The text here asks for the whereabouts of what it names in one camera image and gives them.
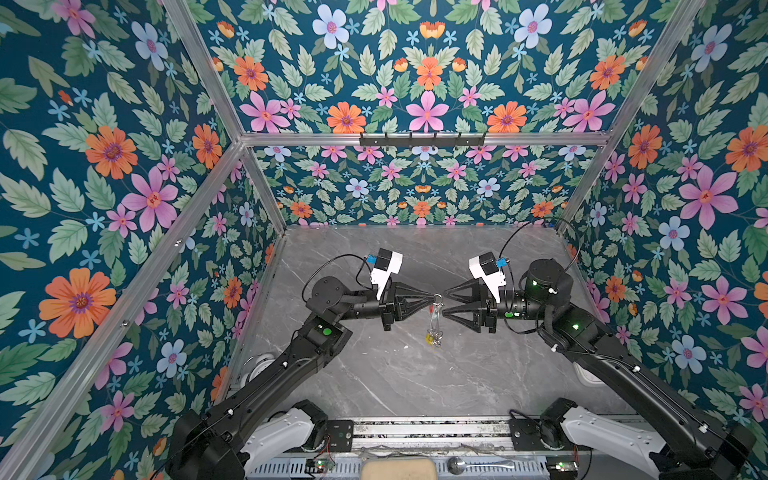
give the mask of gray surface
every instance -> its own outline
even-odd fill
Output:
[[[302,285],[329,258],[341,253],[375,255],[379,247],[395,250],[405,257],[396,280],[442,293],[471,278],[470,257],[498,252],[510,233],[504,227],[289,230],[262,323],[249,340],[251,352],[278,353],[286,348],[309,314],[300,299]],[[560,237],[543,227],[523,229],[505,255],[516,278],[537,258],[568,262]],[[357,260],[341,259],[323,276],[337,276],[354,289],[358,268]],[[593,308],[580,284],[574,287],[572,300]],[[523,322],[513,323],[516,329],[528,328]],[[427,309],[396,323],[391,332],[384,332],[378,319],[344,324],[354,334],[342,354],[296,389],[283,406],[309,399],[331,417],[506,415],[510,408],[538,414],[564,396],[596,413],[632,412],[610,389],[579,383],[573,365],[551,352],[538,335],[515,335],[503,323],[492,335],[443,319],[440,349],[425,342]]]

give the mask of flower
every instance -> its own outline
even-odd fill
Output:
[[[394,101],[397,101],[394,88],[390,88],[389,90],[387,90],[387,87],[382,87],[382,90],[376,94],[376,98],[379,99],[380,107],[382,105],[385,105],[387,107],[392,107],[392,103]]]
[[[605,180],[611,179],[611,183],[615,184],[619,175],[622,175],[624,170],[624,154],[618,155],[616,151],[611,154],[611,159],[605,166]]]
[[[131,342],[121,343],[120,346],[114,351],[114,353],[112,353],[112,358],[109,360],[109,362],[107,362],[107,365],[101,369],[98,376],[96,377],[96,383],[94,384],[96,390],[101,390],[105,385],[107,385],[110,370],[113,374],[118,376],[125,374],[127,371],[125,368],[125,362],[120,359],[126,356],[133,347],[134,344]]]
[[[700,346],[694,346],[694,338],[690,335],[683,335],[680,340],[672,341],[672,350],[677,354],[674,362],[680,369],[690,367],[691,372],[701,373],[700,361],[707,359],[707,353]]]
[[[187,304],[187,294],[190,289],[184,286],[184,282],[172,283],[170,285],[170,295],[165,299],[168,302],[173,302],[174,310],[179,308],[179,304]]]
[[[290,157],[290,150],[282,146],[265,147],[264,153],[270,157],[275,157],[275,161],[282,163],[286,160],[286,157]]]
[[[661,133],[659,127],[646,125],[632,137],[632,145],[628,151],[630,165],[642,170],[656,161],[659,156],[656,150],[661,147],[659,133]]]
[[[142,28],[139,22],[131,23],[131,30],[138,38],[136,52],[139,56],[144,60],[152,58],[152,65],[155,69],[163,71],[165,69],[163,60],[168,58],[168,50],[165,45],[157,42],[157,30],[150,23],[144,23],[144,28]]]
[[[568,97],[563,98],[563,101],[554,106],[554,116],[565,118],[567,114],[574,112],[574,105],[576,100],[568,100]]]
[[[423,126],[425,133],[429,131],[429,127],[432,127],[433,130],[442,130],[442,120],[440,120],[438,117],[441,117],[448,111],[448,105],[435,105],[435,94],[431,91],[425,91],[422,94],[421,103],[421,107],[419,107],[417,104],[410,104],[406,106],[408,113],[415,117],[413,120],[411,120],[411,124],[408,126],[408,129],[415,131]]]
[[[402,168],[397,168],[395,165],[395,162],[391,162],[389,166],[382,165],[382,178],[386,178],[387,180],[391,180],[393,178],[400,178],[400,172]]]
[[[551,214],[553,209],[554,209],[554,204],[549,200],[544,200],[533,206],[533,209],[531,210],[531,215],[533,215],[534,217],[543,218]]]
[[[607,212],[608,209],[600,202],[597,202],[594,205],[594,208],[589,212],[589,216],[592,218],[592,226],[596,227],[598,224],[605,224],[605,214]]]
[[[427,202],[421,201],[416,204],[415,207],[413,207],[413,213],[416,214],[419,218],[424,218],[427,215],[429,215],[429,210],[432,207]]]
[[[237,211],[240,212],[240,225],[253,226],[253,208],[248,202],[240,205]]]
[[[698,60],[696,71],[704,71],[707,65],[710,64],[710,59],[717,61],[725,55],[728,45],[724,42],[732,30],[733,27],[729,23],[724,25],[719,31],[716,25],[712,25],[704,32],[702,37],[703,44],[697,45],[690,53],[691,60]]]
[[[96,17],[85,8],[81,10],[81,6],[80,0],[57,0],[51,4],[51,10],[62,20],[67,21],[69,31],[73,35],[80,35],[82,31],[87,36],[96,38],[94,29],[89,25],[96,22]]]
[[[368,182],[353,178],[345,188],[346,191],[352,192],[353,197],[360,198],[362,195],[368,194],[368,189],[366,187],[368,187]]]
[[[395,4],[396,0],[391,0],[392,5]],[[422,33],[422,36],[424,38],[440,38],[443,33],[445,33],[445,23],[443,22],[423,22],[419,25],[419,31]]]
[[[517,133],[520,127],[525,125],[528,117],[523,117],[527,110],[518,102],[507,102],[507,106],[499,105],[493,110],[493,115],[488,117],[488,129],[492,134]]]
[[[638,20],[637,22],[633,23],[632,26],[629,27],[629,36],[632,38],[637,37],[640,33],[643,32],[645,25],[648,25],[648,22],[645,20]]]
[[[636,232],[639,228],[637,226],[637,220],[639,218],[640,217],[638,217],[637,215],[633,215],[632,212],[628,213],[625,218],[621,219],[621,222],[624,224],[623,227],[621,228],[621,231],[627,232],[627,235],[631,235],[634,232]]]
[[[290,126],[289,121],[285,117],[278,115],[280,112],[280,101],[270,100],[266,103],[265,107],[264,99],[255,91],[250,92],[250,101],[253,105],[242,104],[240,110],[249,117],[254,117],[250,121],[250,127],[253,131],[262,131],[266,127],[266,131],[276,134],[279,132],[278,127],[285,128]]]
[[[605,90],[617,81],[619,81],[619,75],[624,73],[624,69],[627,66],[624,64],[624,56],[611,55],[606,58],[605,61],[598,63],[598,66],[594,68],[594,72],[590,75],[589,79],[592,81],[592,88],[597,90]]]
[[[112,399],[112,405],[105,405],[99,409],[104,422],[101,424],[101,433],[114,426],[114,430],[119,432],[123,429],[123,419],[134,415],[134,407],[129,406],[134,401],[134,394],[129,393],[123,397],[123,392],[117,392]]]
[[[600,130],[603,126],[603,121],[600,119],[603,115],[611,113],[616,105],[605,104],[605,90],[601,90],[592,98],[592,102],[587,102],[583,98],[576,100],[574,104],[575,114],[566,118],[563,121],[565,127],[574,127],[574,131],[582,132],[587,129],[587,126],[592,131]]]
[[[350,107],[348,103],[341,101],[338,107],[334,105],[328,109],[328,126],[333,128],[334,134],[361,134],[366,118],[360,113],[357,105]]]
[[[648,187],[643,185],[645,174],[639,174],[635,177],[634,174],[629,174],[627,183],[621,187],[621,191],[625,192],[624,202],[628,204],[630,200],[635,204],[640,203],[640,195],[648,191]]]
[[[632,334],[627,330],[626,326],[620,326],[616,329],[616,338],[619,339],[621,345],[627,345],[629,343],[629,337]]]
[[[768,161],[768,127],[758,125],[756,129],[747,127],[739,132],[739,137],[728,144],[730,153],[725,156],[725,163],[733,165],[734,171],[753,172],[760,168],[761,161]]]
[[[197,149],[197,159],[205,167],[212,169],[219,163],[221,157],[221,145],[219,145],[219,135],[210,129],[209,125],[197,125],[194,128],[195,135],[192,137],[192,145]]]
[[[566,145],[558,151],[558,155],[564,155],[563,160],[573,161],[576,155],[583,155],[587,151],[586,147],[581,145]]]
[[[227,376],[227,367],[223,366],[216,374],[216,377],[214,377],[214,382],[212,384],[214,389],[210,391],[211,402],[216,402],[216,399],[219,398],[219,391],[221,390],[225,376]]]
[[[627,286],[624,285],[624,281],[617,277],[612,276],[605,284],[605,293],[608,294],[608,298],[611,301],[619,303],[624,299],[624,292],[627,291]]]
[[[182,339],[177,339],[173,345],[166,342],[160,350],[163,358],[157,362],[157,372],[165,372],[167,378],[174,378],[179,366],[187,362],[187,354],[182,352],[183,349],[184,341]]]
[[[464,170],[467,169],[466,165],[459,166],[458,162],[455,162],[453,164],[453,167],[448,168],[448,178],[452,178],[453,180],[458,180],[461,177],[466,177],[467,172]]]
[[[309,218],[312,216],[312,208],[304,202],[293,202],[290,206],[291,213],[298,218]]]
[[[326,48],[334,50],[337,42],[344,43],[349,40],[349,30],[342,28],[346,22],[344,12],[337,8],[331,14],[330,7],[322,4],[317,7],[317,15],[320,18],[312,22],[312,30],[315,31],[316,35],[325,35],[323,42],[326,44]]]
[[[680,179],[684,182],[687,181],[688,178],[691,180],[696,180],[696,176],[698,175],[698,170],[700,170],[704,165],[699,162],[699,156],[694,155],[691,158],[683,157],[683,166],[677,168],[677,172],[679,174],[682,174],[682,177]]]
[[[53,320],[48,331],[64,338],[74,328],[74,337],[82,338],[94,332],[93,324],[101,321],[109,312],[106,306],[115,301],[114,288],[106,288],[109,279],[102,272],[91,278],[87,268],[75,268],[69,272],[69,281],[57,276],[45,287],[45,292],[55,297],[40,302],[40,319]]]
[[[496,183],[497,180],[495,177],[489,178],[486,180],[485,178],[483,180],[480,180],[478,183],[478,189],[476,190],[477,195],[480,195],[481,197],[492,197],[493,192],[498,191],[500,188],[502,188],[501,185]]]
[[[114,130],[106,125],[99,127],[99,135],[88,135],[85,143],[90,147],[85,151],[85,156],[92,164],[96,164],[96,171],[101,175],[112,176],[120,180],[124,174],[133,171],[131,165],[138,164],[136,145],[130,138],[125,137],[125,132],[115,127]]]
[[[161,157],[161,162],[155,165],[155,167],[163,173],[163,180],[170,179],[170,181],[175,182],[176,175],[181,173],[179,167],[176,166],[176,159],[173,157],[168,158],[165,155]]]
[[[331,157],[331,161],[336,163],[339,158],[346,158],[346,152],[343,145],[331,145],[329,147],[323,147],[323,151],[320,153],[323,158]]]
[[[483,160],[491,160],[491,152],[496,149],[495,145],[483,145],[482,147],[471,147],[467,152],[467,158],[474,159],[475,165]]]
[[[149,299],[147,299],[147,302],[144,304],[144,307],[141,309],[138,315],[136,315],[136,318],[134,319],[134,323],[136,325],[141,325],[144,323],[144,313],[149,313],[150,315],[154,315],[157,313],[157,305],[154,304],[152,300],[157,298],[157,295],[160,293],[159,288],[155,288],[152,294],[150,295]]]
[[[398,61],[395,62],[394,69],[399,72],[404,72],[408,70],[408,61],[404,58],[400,58]]]
[[[416,69],[419,76],[416,81],[423,86],[425,90],[432,90],[435,85],[440,83],[442,67],[438,65],[437,58],[427,57],[422,60],[422,64]]]
[[[670,279],[670,286],[664,287],[664,292],[669,295],[667,297],[667,303],[676,303],[677,308],[683,308],[683,302],[687,302],[691,298],[690,293],[686,293],[685,291],[687,288],[688,282],[678,283],[674,278]]]
[[[664,235],[659,241],[661,248],[667,249],[672,246],[676,251],[680,251],[685,246],[683,238],[688,238],[690,235],[690,228],[687,225],[680,225],[680,217],[671,217],[670,223],[664,222],[659,225],[659,233]]]
[[[451,68],[457,73],[464,71],[467,69],[467,61],[464,58],[456,57],[451,62]]]
[[[746,386],[740,386],[739,392],[745,397],[739,402],[741,408],[752,410],[752,415],[758,422],[768,417],[768,397],[763,397],[763,389],[759,385],[752,385],[752,391]]]
[[[328,170],[326,169],[325,164],[319,164],[315,162],[315,164],[312,166],[312,176],[318,177],[320,180],[326,177],[328,174]]]
[[[240,302],[240,294],[243,292],[243,283],[236,276],[227,281],[224,288],[224,304],[229,308],[234,308]]]
[[[739,300],[744,300],[746,289],[737,286],[728,290],[728,280],[724,276],[717,279],[715,286],[717,290],[711,285],[701,286],[701,292],[712,299],[704,302],[701,308],[705,312],[717,310],[717,319],[723,325],[727,325],[730,322],[731,313],[739,318],[746,318],[746,309],[736,303]]]
[[[693,200],[686,204],[680,212],[680,218],[693,218],[699,213],[699,223],[705,230],[709,230],[715,223],[715,210],[723,214],[729,214],[738,209],[739,205],[733,197],[720,195],[728,190],[736,182],[737,174],[728,172],[720,175],[712,182],[712,169],[704,166],[697,175],[698,187],[685,184],[680,187],[680,196],[686,200]]]
[[[138,212],[143,210],[139,218],[139,225],[142,232],[148,232],[154,227],[154,219],[165,228],[176,220],[176,209],[168,202],[175,199],[178,189],[173,185],[163,187],[163,174],[156,168],[149,170],[149,184],[138,174],[131,175],[136,190],[140,194],[128,194],[122,201],[129,210]]]
[[[264,73],[264,66],[260,61],[253,61],[253,57],[235,58],[235,75],[239,75],[238,81],[247,86],[250,90],[258,91],[266,89],[266,84],[270,82],[269,77]]]
[[[515,30],[515,41],[525,41],[526,48],[538,45],[538,36],[546,35],[552,28],[552,20],[546,18],[548,13],[549,7],[546,3],[536,7],[536,12],[532,12],[530,8],[523,10],[520,14],[520,28]]]
[[[478,98],[480,98],[480,94],[478,93],[477,87],[469,89],[464,88],[462,90],[462,96],[458,98],[458,101],[464,102],[464,108],[467,108],[469,105],[477,105]]]

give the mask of horizontal metal bar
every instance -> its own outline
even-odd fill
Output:
[[[179,34],[181,42],[187,49],[192,65],[197,70],[197,74],[200,75],[200,81],[213,102],[216,112],[224,124],[224,129],[234,143],[245,133],[245,129],[221,77],[214,69],[214,61],[208,53],[208,46],[197,28],[189,5],[186,0],[165,0],[163,5],[176,28],[176,33]]]
[[[574,193],[568,200],[568,205],[562,213],[562,217],[566,220],[572,219],[581,204],[584,203],[584,199],[587,197],[587,193],[594,185],[594,182],[600,176],[600,173],[605,168],[605,164],[611,158],[611,155],[619,145],[621,137],[624,136],[624,132],[634,122],[634,117],[640,110],[640,106],[645,101],[645,98],[650,94],[651,88],[656,84],[661,70],[670,60],[670,57],[674,53],[677,46],[680,44],[680,40],[683,35],[686,34],[688,26],[694,21],[694,17],[702,7],[706,0],[680,0],[677,7],[672,13],[670,21],[664,30],[659,35],[659,39],[654,45],[653,50],[648,55],[648,62],[646,63],[643,71],[637,77],[637,81],[634,82],[632,90],[629,95],[624,99],[624,102],[619,108],[619,112],[616,113],[611,127],[608,131],[608,141],[598,150],[598,152],[592,158],[587,171],[581,177],[578,185],[574,189]],[[560,222],[558,229],[562,230],[565,225]]]
[[[595,132],[517,133],[517,134],[256,134],[245,133],[242,140],[247,147],[366,145],[418,147],[454,147],[462,145],[593,145],[601,147],[607,142],[607,134]]]
[[[171,261],[179,251],[179,242],[185,241],[210,206],[224,179],[229,176],[240,159],[242,147],[235,144],[224,152],[219,163],[208,174],[179,217],[163,235],[162,240],[138,271],[125,293],[120,296],[107,317],[80,351],[67,372],[56,383],[53,391],[21,438],[0,463],[0,478],[28,480],[51,451],[60,432],[74,415],[81,401],[96,380],[96,375],[107,365],[122,341],[127,327],[161,281]]]
[[[252,148],[247,148],[247,151],[243,155],[243,165],[245,166],[248,176],[253,181],[253,187],[256,189],[256,195],[261,200],[261,204],[266,210],[266,215],[270,218],[272,226],[278,235],[285,235],[286,221],[283,215],[280,213],[280,209],[277,208],[277,199],[275,194],[272,193],[269,182],[266,181],[266,174],[259,167],[259,162],[256,159],[256,155]]]

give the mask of floral wallpaper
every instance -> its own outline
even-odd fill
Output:
[[[0,292],[3,456],[228,139],[157,2],[5,2],[0,58],[0,273],[13,278]],[[42,478],[146,474],[160,453],[141,462],[145,449],[181,399],[211,400],[272,236],[238,167]]]
[[[765,2],[707,3],[578,213],[602,319],[683,396],[757,437],[768,417]],[[754,478],[749,468],[745,478]]]
[[[224,86],[243,124],[265,133],[599,131],[677,4],[202,3],[192,13]]]

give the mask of teal floral wall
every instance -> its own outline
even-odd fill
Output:
[[[768,12],[707,5],[714,15],[697,19],[652,91],[657,108],[635,118],[578,214],[580,260],[633,355],[748,426],[765,470]]]
[[[3,456],[228,140],[157,2],[6,2],[0,58]],[[273,237],[242,167],[222,188],[43,478],[146,478],[176,413],[209,405]]]

